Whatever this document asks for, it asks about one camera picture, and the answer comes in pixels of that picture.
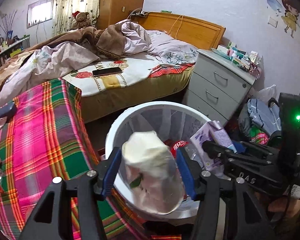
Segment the person right hand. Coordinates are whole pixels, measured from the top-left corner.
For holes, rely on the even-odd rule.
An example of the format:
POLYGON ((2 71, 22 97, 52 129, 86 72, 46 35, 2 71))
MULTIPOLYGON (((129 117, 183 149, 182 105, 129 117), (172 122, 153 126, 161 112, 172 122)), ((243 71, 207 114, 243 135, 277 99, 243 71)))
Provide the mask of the person right hand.
POLYGON ((282 197, 270 203, 268 211, 281 213, 284 218, 292 218, 300 212, 300 199, 282 197))

